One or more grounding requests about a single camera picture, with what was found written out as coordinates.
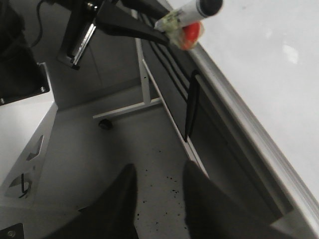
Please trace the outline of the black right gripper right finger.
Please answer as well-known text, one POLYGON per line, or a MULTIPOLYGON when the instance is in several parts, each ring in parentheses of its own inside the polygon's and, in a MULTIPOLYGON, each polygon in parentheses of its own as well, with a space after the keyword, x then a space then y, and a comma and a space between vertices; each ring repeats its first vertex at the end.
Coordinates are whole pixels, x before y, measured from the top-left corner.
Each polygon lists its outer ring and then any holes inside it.
POLYGON ((185 223, 192 239, 287 239, 220 190, 193 162, 183 168, 185 223))

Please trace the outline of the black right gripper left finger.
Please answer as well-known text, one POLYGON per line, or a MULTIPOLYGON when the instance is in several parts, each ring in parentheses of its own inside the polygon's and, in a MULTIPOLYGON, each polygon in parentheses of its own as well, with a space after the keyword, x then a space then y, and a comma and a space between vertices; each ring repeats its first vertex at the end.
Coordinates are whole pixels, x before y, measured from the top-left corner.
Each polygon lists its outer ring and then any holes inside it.
POLYGON ((137 239, 137 171, 127 164, 114 182, 81 214, 47 239, 137 239))

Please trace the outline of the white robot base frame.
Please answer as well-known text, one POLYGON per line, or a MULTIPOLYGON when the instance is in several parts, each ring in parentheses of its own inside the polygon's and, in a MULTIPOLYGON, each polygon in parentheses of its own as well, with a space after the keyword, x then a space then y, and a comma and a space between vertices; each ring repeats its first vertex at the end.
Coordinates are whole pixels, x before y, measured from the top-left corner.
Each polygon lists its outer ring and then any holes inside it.
POLYGON ((0 107, 0 237, 23 239, 22 210, 32 208, 58 110, 46 63, 40 93, 0 107))

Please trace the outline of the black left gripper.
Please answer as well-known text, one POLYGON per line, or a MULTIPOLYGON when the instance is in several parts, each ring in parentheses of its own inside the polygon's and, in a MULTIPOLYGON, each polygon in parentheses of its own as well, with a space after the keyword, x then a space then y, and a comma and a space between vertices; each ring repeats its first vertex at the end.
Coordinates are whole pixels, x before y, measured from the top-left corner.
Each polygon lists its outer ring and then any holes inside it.
MULTIPOLYGON (((80 68, 79 62, 96 26, 108 35, 140 38, 162 45, 169 43, 163 33, 117 7, 115 0, 58 0, 56 3, 70 11, 57 59, 72 69, 80 68)), ((155 20, 168 14, 156 0, 123 0, 122 4, 155 20)))

